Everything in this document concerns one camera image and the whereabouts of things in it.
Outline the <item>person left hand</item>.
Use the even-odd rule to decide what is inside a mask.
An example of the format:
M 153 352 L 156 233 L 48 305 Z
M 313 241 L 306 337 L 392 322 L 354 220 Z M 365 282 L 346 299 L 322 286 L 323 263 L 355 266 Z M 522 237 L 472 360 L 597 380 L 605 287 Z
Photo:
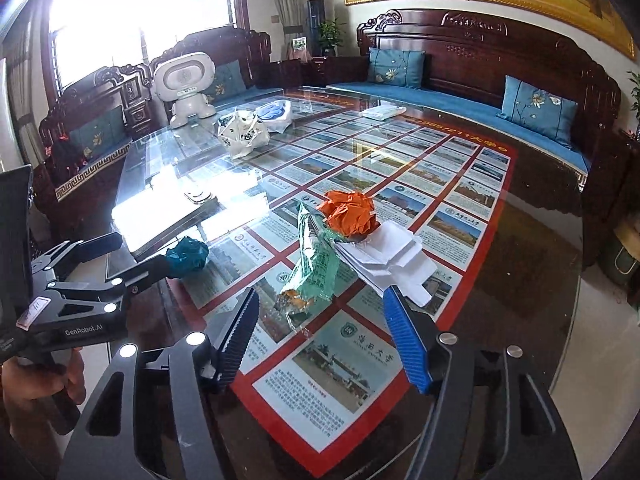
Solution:
M 64 370 L 48 370 L 38 365 L 23 365 L 17 358 L 2 365 L 3 401 L 8 408 L 31 411 L 37 400 L 64 392 L 76 405 L 86 398 L 85 363 L 80 348 L 72 350 Z

